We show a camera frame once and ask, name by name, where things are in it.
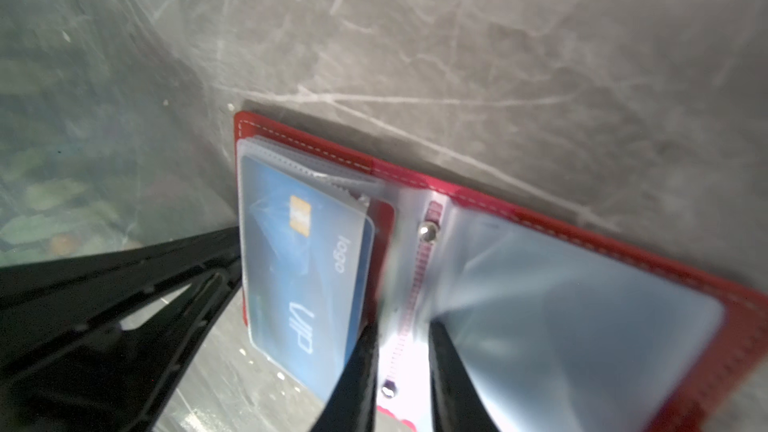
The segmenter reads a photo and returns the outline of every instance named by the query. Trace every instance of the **red wallet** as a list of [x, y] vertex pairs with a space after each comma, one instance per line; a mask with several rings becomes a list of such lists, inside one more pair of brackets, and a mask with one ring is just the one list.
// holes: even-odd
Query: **red wallet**
[[[633, 404], [638, 398], [644, 399], [650, 394], [646, 390], [652, 391], [651, 395], [655, 394], [658, 399], [643, 404], [637, 418], [627, 427], [652, 432], [697, 430], [768, 351], [768, 298], [742, 285], [470, 188], [347, 149], [253, 112], [238, 112], [235, 115], [234, 134], [236, 142], [262, 137], [363, 172], [393, 186], [407, 188], [409, 191], [433, 192], [434, 197], [425, 199], [426, 206], [423, 210], [419, 209], [421, 212], [416, 222], [439, 224], [443, 231], [448, 231], [450, 220], [458, 221], [460, 216], [466, 217], [461, 219], [466, 220], [462, 222], [461, 230], [446, 232], [457, 234], [456, 237], [465, 234], [461, 239], [462, 247], [465, 247], [464, 244], [471, 247], [473, 241], [485, 237], [483, 234], [496, 231], [493, 240], [501, 237], [498, 240], [505, 242], [495, 249], [503, 249], [503, 252], [494, 252], [496, 259], [493, 261], [489, 262], [486, 257], [478, 258], [479, 255], [472, 255], [471, 252], [466, 252], [466, 260], [456, 258], [459, 252], [446, 252], [446, 258], [440, 260], [447, 261], [449, 267], [456, 270], [449, 284], [440, 283], [437, 276], [418, 276], [418, 268], [408, 270], [412, 274], [406, 278], [409, 283], [418, 281], [419, 287], [424, 281], [427, 281], [424, 282], [425, 287], [435, 284], [438, 298], [421, 298], [419, 294], [423, 292], [417, 288], [403, 290], [412, 291], [412, 304], [417, 301], [420, 307], [427, 304], [431, 307], [430, 311], [443, 314], [447, 317], [447, 323], [455, 325], [454, 329], [449, 326], [448, 330], [457, 340], [457, 349], [462, 360], [467, 363], [470, 377], [476, 381], [481, 399], [503, 430], [536, 430], [536, 424], [539, 424], [538, 430], [553, 430], [548, 427], [561, 423], [557, 420], [568, 424], [575, 420], [579, 426], [573, 430], [605, 430], [611, 427], [619, 430], [624, 427], [620, 422], [622, 419], [609, 417], [611, 410], [606, 411], [600, 401], [617, 400], [617, 404], [626, 402], [627, 407], [634, 410]], [[447, 207], [455, 210], [451, 213], [456, 215], [451, 216]], [[405, 212], [398, 210], [397, 204], [395, 209], [397, 221], [404, 217]], [[429, 253], [427, 251], [422, 257], [425, 263]], [[414, 254], [423, 255], [423, 252], [414, 248]], [[376, 261], [380, 264], [385, 258], [381, 256]], [[562, 271], [570, 270], [569, 264], [580, 272], [565, 284], [559, 284]], [[501, 270], [501, 267], [507, 275], [516, 274], [518, 267], [527, 272], [521, 273], [519, 280], [508, 281], [501, 272], [492, 273], [493, 278], [490, 278], [487, 270], [490, 267], [495, 267], [494, 270]], [[605, 289], [622, 292], [603, 293], [601, 284], [613, 281], [614, 275], [628, 277], [629, 282], [617, 282], [617, 285]], [[472, 307], [459, 307], [456, 305], [457, 299], [452, 298], [457, 288], [470, 294], [472, 291], [469, 289], [474, 285], [489, 280], [508, 286], [498, 286], [506, 291], [502, 294], [505, 297], [503, 300], [483, 299], [484, 304], [492, 304], [490, 308], [504, 307], [503, 310], [510, 311], [509, 316], [515, 317], [514, 329], [500, 322], [503, 318], [490, 308], [490, 312], [485, 314]], [[510, 304], [517, 300], [513, 292], [527, 290], [526, 287], [539, 290], [541, 281], [559, 285], [548, 285], [549, 288], [537, 295], [535, 302], [527, 295], [519, 299], [520, 308], [510, 308]], [[657, 302], [649, 303], [648, 298]], [[368, 300], [372, 302], [374, 297], [369, 296]], [[632, 312], [627, 312], [625, 320], [624, 311], [630, 308]], [[671, 311], [667, 318], [658, 316], [666, 314], [667, 310]], [[407, 347], [417, 348], [413, 344], [418, 341], [418, 337], [407, 340], [400, 338], [403, 337], [404, 321], [433, 318], [429, 315], [432, 312], [423, 310], [411, 310], [408, 313], [408, 318], [401, 316], [392, 319], [392, 336], [382, 338], [384, 345], [381, 360], [386, 362], [390, 358], [392, 362], [381, 366], [379, 375], [383, 383], [390, 379], [390, 375], [395, 377], [393, 374], [396, 369], [403, 375], [405, 366], [396, 364], [400, 355], [404, 354], [402, 350]], [[708, 318], [697, 322], [698, 317]], [[581, 332], [580, 335], [571, 336], [574, 327], [570, 321], [576, 318], [582, 324], [576, 327]], [[379, 321], [383, 319], [379, 309]], [[492, 328], [496, 322], [499, 323], [498, 330], [504, 333], [496, 333], [495, 339], [516, 334], [511, 332], [513, 330], [520, 331], [521, 339], [515, 341], [510, 338], [498, 346], [496, 342], [492, 344], [490, 339], [484, 342], [484, 338], [494, 334], [477, 335], [480, 333], [477, 324], [482, 323], [483, 327], [487, 324]], [[669, 330], [659, 331], [667, 325]], [[546, 329], [548, 335], [542, 335], [543, 329]], [[669, 344], [677, 343], [675, 340], [680, 331], [688, 334], [689, 329], [697, 330], [695, 337], [681, 341], [684, 346], [669, 348]], [[654, 331], [662, 334], [663, 340], [656, 339]], [[638, 341], [639, 345], [626, 350], [621, 348], [618, 337], [622, 334], [629, 334], [629, 339], [622, 339], [626, 344]], [[535, 354], [520, 352], [521, 348], [538, 344], [537, 341], [542, 341], [544, 345], [536, 348]], [[682, 348], [689, 348], [690, 352], [680, 352], [679, 360], [672, 359]], [[613, 354], [617, 357], [617, 363], [611, 360]], [[533, 358], [540, 358], [546, 364], [534, 362]], [[501, 367], [506, 370], [499, 373], [504, 376], [503, 383], [494, 382], [501, 379], [486, 370], [488, 367], [483, 361], [488, 360], [497, 361], [496, 369], [499, 369], [499, 364], [504, 364], [504, 360], [512, 364], [508, 370]], [[629, 369], [636, 369], [626, 374], [637, 382], [627, 384], [625, 380], [620, 383], [621, 380], [616, 377], [624, 377], [625, 371]], [[671, 384], [658, 384], [657, 379], [664, 379], [662, 376], [674, 376], [676, 379]], [[510, 405], [515, 398], [523, 398], [519, 406]], [[408, 408], [407, 404], [396, 406], [391, 397], [385, 396], [378, 399], [378, 404], [388, 414], [407, 422], [413, 429], [421, 430], [425, 427], [427, 418], [418, 416], [424, 414], [423, 410], [415, 411]], [[560, 414], [561, 410], [565, 412], [562, 418], [550, 418], [553, 410], [556, 411], [555, 415]]]

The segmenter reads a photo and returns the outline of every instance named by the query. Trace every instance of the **blue credit card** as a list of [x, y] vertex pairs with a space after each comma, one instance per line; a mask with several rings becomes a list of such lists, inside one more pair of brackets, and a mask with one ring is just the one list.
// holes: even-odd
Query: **blue credit card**
[[357, 339], [373, 223], [312, 178], [248, 156], [239, 174], [251, 341], [327, 400]]

